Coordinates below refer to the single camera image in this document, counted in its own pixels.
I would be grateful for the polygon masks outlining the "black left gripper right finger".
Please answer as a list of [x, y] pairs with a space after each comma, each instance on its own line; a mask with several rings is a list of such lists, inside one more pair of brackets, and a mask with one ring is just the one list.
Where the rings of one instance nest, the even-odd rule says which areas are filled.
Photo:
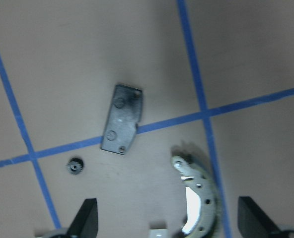
[[278, 238], [281, 230], [249, 196], [238, 198], [237, 226], [243, 238]]

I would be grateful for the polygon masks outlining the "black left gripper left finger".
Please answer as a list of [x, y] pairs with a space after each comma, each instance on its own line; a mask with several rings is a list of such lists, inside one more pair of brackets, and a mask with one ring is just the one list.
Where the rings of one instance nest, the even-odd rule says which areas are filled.
[[66, 232], [69, 238], [96, 238], [98, 234], [98, 205], [96, 198], [85, 199]]

